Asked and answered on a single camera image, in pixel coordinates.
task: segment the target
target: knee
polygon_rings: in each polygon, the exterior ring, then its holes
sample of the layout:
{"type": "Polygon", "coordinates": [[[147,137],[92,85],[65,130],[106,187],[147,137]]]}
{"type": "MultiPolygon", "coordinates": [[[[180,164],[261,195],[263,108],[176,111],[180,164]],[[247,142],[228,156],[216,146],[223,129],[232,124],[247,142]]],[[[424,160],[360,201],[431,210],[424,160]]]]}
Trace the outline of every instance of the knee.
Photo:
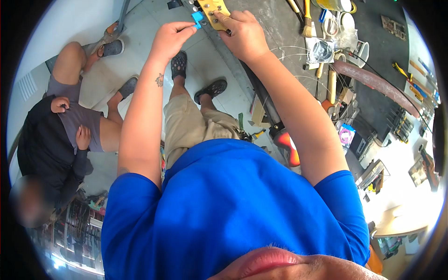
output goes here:
{"type": "Polygon", "coordinates": [[[73,58],[82,58],[84,56],[84,50],[81,47],[81,44],[78,42],[70,42],[62,49],[59,53],[60,55],[70,56],[73,58]]]}

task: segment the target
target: air vent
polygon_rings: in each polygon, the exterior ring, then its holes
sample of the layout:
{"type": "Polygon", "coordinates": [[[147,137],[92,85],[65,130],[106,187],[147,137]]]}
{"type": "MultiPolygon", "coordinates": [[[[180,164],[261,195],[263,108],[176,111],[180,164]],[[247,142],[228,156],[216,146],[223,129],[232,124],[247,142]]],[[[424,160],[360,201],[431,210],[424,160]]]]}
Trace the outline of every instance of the air vent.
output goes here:
{"type": "Polygon", "coordinates": [[[31,73],[28,73],[20,79],[19,82],[17,82],[17,85],[19,86],[20,93],[25,102],[37,91],[37,86],[31,73]]]}

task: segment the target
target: sandal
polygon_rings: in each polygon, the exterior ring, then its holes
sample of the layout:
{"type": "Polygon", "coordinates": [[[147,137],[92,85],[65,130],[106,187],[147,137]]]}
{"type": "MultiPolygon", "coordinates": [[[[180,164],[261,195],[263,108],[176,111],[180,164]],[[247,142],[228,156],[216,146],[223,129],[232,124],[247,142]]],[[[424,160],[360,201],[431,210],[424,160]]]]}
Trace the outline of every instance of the sandal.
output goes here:
{"type": "Polygon", "coordinates": [[[137,82],[138,82],[138,75],[134,75],[130,77],[125,82],[125,84],[118,90],[121,93],[121,96],[123,96],[123,99],[121,101],[123,101],[124,99],[126,99],[126,97],[134,93],[137,82]]]}
{"type": "Polygon", "coordinates": [[[110,43],[101,45],[98,50],[96,50],[96,55],[98,57],[106,57],[106,56],[116,56],[125,51],[125,43],[121,39],[117,39],[115,41],[112,41],[110,43]],[[103,55],[100,56],[98,51],[101,49],[101,47],[104,47],[103,55]]]}
{"type": "Polygon", "coordinates": [[[171,60],[171,79],[174,80],[177,76],[187,78],[187,54],[184,51],[178,52],[171,60]]]}
{"type": "Polygon", "coordinates": [[[194,95],[194,101],[197,104],[201,105],[201,103],[199,102],[199,99],[200,99],[201,95],[208,94],[213,99],[216,96],[218,96],[221,93],[223,93],[226,88],[227,88],[227,82],[225,80],[214,81],[208,87],[206,87],[206,88],[196,92],[196,94],[194,95]]]}

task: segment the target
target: jar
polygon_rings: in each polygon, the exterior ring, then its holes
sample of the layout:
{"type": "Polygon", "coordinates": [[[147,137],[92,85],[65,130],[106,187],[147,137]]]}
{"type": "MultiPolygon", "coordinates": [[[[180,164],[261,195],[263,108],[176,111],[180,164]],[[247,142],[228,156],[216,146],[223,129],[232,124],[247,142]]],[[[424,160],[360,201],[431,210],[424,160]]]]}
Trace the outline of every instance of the jar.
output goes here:
{"type": "Polygon", "coordinates": [[[350,0],[311,0],[316,7],[323,9],[350,12],[352,10],[352,2],[350,0]]]}

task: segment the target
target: forearm tattoo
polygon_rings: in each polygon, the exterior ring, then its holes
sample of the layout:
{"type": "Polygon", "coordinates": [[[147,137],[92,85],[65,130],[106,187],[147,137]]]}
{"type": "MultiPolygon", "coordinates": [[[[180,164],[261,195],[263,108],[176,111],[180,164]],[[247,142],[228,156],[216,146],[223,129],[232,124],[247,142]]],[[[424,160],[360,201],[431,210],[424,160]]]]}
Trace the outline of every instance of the forearm tattoo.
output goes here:
{"type": "Polygon", "coordinates": [[[162,73],[159,73],[159,76],[157,77],[155,82],[157,83],[158,87],[163,87],[164,86],[164,75],[162,75],[162,73]]]}
{"type": "Polygon", "coordinates": [[[129,169],[127,169],[126,167],[120,167],[120,168],[118,168],[118,176],[123,175],[123,174],[126,174],[126,173],[129,173],[129,169]]]}

